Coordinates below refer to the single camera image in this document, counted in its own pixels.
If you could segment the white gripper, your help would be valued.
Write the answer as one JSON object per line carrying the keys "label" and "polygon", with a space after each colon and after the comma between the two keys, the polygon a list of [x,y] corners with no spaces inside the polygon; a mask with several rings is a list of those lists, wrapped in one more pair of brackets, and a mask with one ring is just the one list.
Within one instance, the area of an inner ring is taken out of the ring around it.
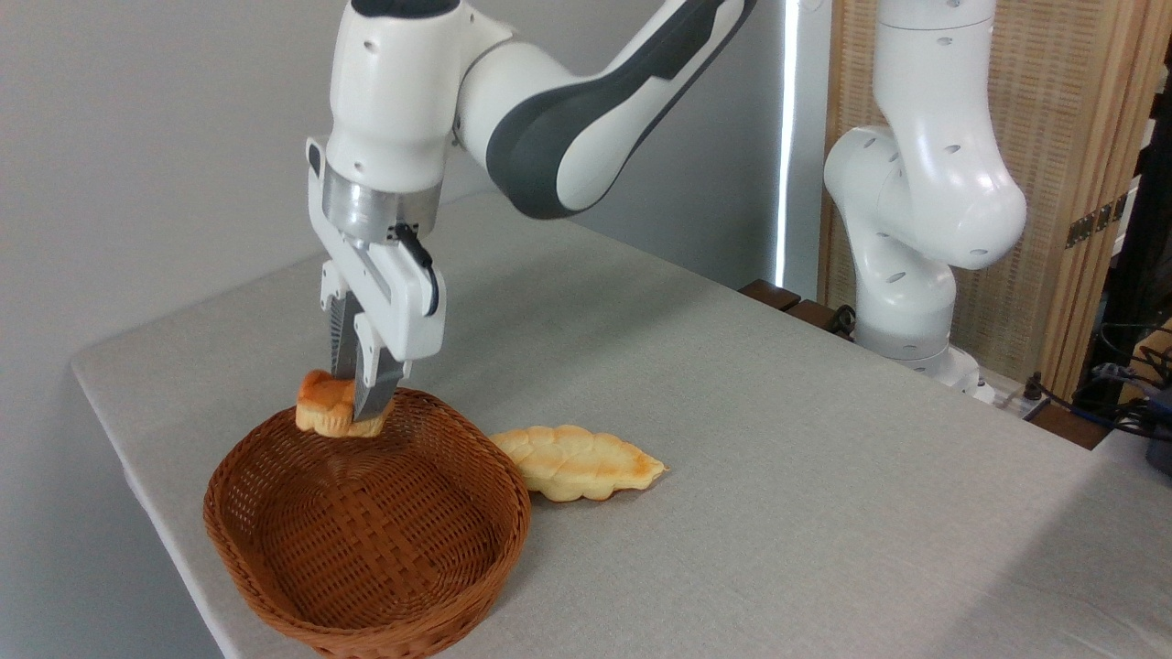
{"label": "white gripper", "polygon": [[440,192],[394,195],[346,179],[318,140],[306,142],[311,230],[326,250],[320,305],[331,319],[331,374],[354,379],[354,422],[377,417],[406,364],[440,351],[443,276],[422,238]]}

